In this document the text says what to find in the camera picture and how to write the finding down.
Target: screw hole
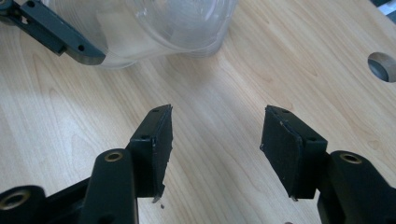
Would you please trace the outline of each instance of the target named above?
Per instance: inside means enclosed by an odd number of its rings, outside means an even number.
[[[79,50],[79,51],[84,51],[84,49],[85,49],[85,48],[84,48],[83,45],[78,46],[78,50]]]
[[[116,219],[116,218],[111,214],[104,215],[99,218],[98,224],[111,224],[114,222],[114,219]]]
[[[122,158],[120,152],[110,152],[105,156],[105,161],[119,161]]]
[[[26,4],[28,7],[35,7],[35,2],[33,1],[28,1]]]
[[[385,82],[396,82],[396,60],[388,54],[375,52],[370,54],[367,63],[371,72]]]
[[[10,210],[25,203],[30,197],[28,190],[19,190],[8,195],[0,202],[0,210]]]
[[[341,159],[343,159],[344,161],[347,161],[349,163],[353,163],[353,164],[361,164],[362,163],[361,159],[359,159],[356,156],[351,155],[351,154],[344,153],[344,154],[341,154],[340,157],[341,157]]]

